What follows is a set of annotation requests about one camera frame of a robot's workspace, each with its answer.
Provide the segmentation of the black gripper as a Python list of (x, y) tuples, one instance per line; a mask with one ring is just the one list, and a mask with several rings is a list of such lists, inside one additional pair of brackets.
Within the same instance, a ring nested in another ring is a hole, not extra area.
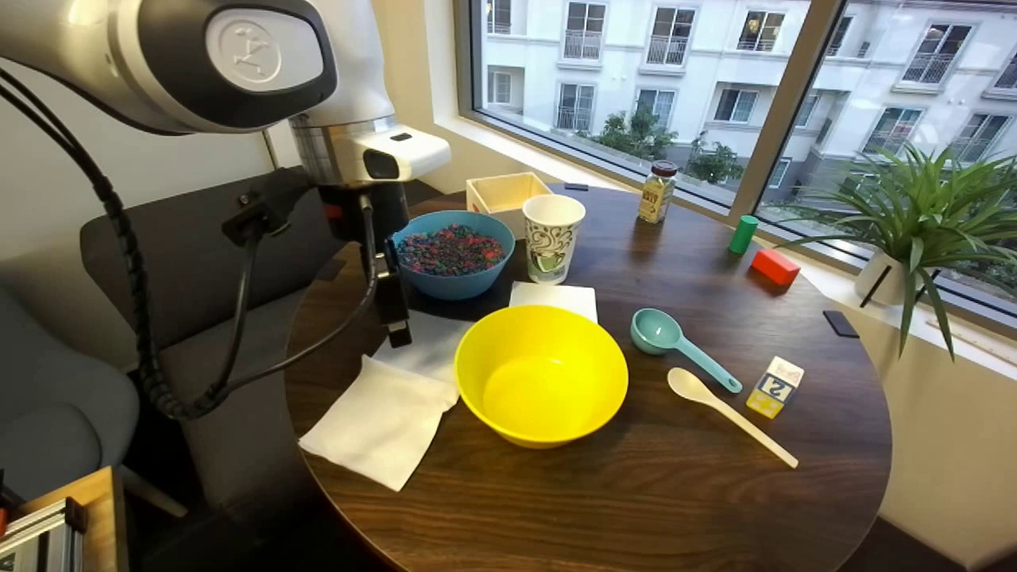
[(336, 240), (372, 240), (370, 257), (375, 257), (375, 304), (384, 322), (388, 339), (406, 346), (410, 311), (402, 282), (398, 275), (398, 254), (390, 235), (406, 224), (406, 189), (399, 184), (370, 184), (370, 188), (320, 188), (326, 227)]

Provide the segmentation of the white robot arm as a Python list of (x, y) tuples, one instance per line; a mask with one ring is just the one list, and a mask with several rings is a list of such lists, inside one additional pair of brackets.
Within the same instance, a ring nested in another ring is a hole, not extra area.
[(320, 188), (414, 177), (372, 0), (0, 0), (0, 55), (150, 134), (303, 123)]

